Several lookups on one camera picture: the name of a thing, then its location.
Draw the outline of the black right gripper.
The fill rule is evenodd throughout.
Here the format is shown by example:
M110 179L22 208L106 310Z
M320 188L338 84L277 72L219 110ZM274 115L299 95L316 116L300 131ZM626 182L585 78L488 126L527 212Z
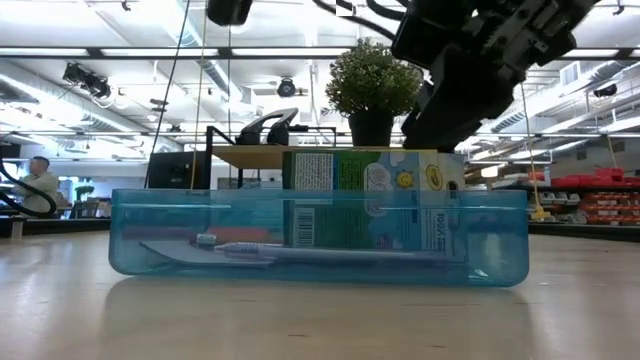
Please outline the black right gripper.
M404 149L453 152L485 118L513 102L514 83L576 48L574 29L598 0L410 0L392 43L394 57L430 69L447 48L436 91L424 81L401 126ZM507 78L498 72L503 71Z

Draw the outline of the yellow green crayon box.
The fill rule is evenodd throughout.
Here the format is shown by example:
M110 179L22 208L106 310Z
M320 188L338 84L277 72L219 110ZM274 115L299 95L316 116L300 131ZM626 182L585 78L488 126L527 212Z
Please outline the yellow green crayon box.
M463 261L456 207L463 158L432 150L292 151L283 156L284 242L292 247L428 251Z

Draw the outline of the clear blue plastic pencil case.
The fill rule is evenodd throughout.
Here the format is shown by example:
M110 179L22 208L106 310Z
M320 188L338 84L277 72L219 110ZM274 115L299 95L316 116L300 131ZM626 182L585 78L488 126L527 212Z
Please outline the clear blue plastic pencil case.
M273 261L264 267L196 266L165 258L140 241L179 238L123 238L127 227L179 227L206 233L211 227L260 227L270 241L288 246L284 210L300 200L294 190L118 190L114 194L109 263L125 275L204 276L227 279L510 287L529 272L527 198L521 191L460 192L456 209L467 257L461 263L305 263Z

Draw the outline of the purple pen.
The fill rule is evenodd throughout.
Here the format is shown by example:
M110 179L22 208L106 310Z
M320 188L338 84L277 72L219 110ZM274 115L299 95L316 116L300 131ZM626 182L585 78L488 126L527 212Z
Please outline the purple pen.
M232 242L215 245L213 251L222 255L246 260L294 261L305 263L379 263L425 262L456 264L461 260L429 251L345 250L328 248L297 248L278 244Z

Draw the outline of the white paper sheet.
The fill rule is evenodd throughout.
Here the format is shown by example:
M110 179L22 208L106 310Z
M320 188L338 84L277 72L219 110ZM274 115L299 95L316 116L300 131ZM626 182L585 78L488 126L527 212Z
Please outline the white paper sheet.
M264 267L272 260L233 258L218 252L194 247L184 241L140 241L139 245L165 258L186 265Z

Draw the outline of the green potted plant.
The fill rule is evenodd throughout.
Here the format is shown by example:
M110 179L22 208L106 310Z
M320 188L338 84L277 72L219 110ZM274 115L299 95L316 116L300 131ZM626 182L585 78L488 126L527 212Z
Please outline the green potted plant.
M329 67L325 95L346 117L355 147L387 147L394 120L410 113L423 83L422 71L394 58L369 38L341 54Z

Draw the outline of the wooden shelf riser black legs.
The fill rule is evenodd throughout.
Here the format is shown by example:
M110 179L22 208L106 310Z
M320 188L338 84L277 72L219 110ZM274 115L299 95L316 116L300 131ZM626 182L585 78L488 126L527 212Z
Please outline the wooden shelf riser black legs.
M238 186L243 186L243 170L280 170L285 152L312 151L388 151L391 153L407 153L407 149L399 147L311 147L284 145L236 145L226 134L215 126L208 126L205 132L205 159L211 161L217 157L238 170Z

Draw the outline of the black ceiling spotlight cluster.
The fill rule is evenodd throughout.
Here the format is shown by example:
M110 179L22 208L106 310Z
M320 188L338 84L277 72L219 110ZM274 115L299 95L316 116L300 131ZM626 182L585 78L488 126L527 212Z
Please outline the black ceiling spotlight cluster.
M106 99L111 95L111 87L106 78L84 69L77 63L67 64L62 79L79 86L97 99Z

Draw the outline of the black monitor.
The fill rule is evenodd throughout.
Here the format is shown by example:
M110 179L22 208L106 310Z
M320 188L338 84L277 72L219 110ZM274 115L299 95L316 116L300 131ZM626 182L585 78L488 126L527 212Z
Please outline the black monitor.
M153 153L148 164L148 188L208 190L210 160L205 151Z

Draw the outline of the shelf with red bins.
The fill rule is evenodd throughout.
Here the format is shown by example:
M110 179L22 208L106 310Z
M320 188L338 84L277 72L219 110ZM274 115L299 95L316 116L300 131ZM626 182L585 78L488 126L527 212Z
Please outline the shelf with red bins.
M545 168L507 175L492 188L525 191L532 222L640 226L640 176L627 177L620 168L560 177Z

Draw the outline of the black table frame rail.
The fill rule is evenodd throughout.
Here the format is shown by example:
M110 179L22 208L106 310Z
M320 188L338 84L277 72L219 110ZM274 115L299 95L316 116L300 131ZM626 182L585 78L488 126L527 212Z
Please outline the black table frame rail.
M530 234L640 243L640 226L530 223Z
M0 217L0 239L12 236L14 224L22 226L22 234L45 235L109 230L110 219L27 219Z

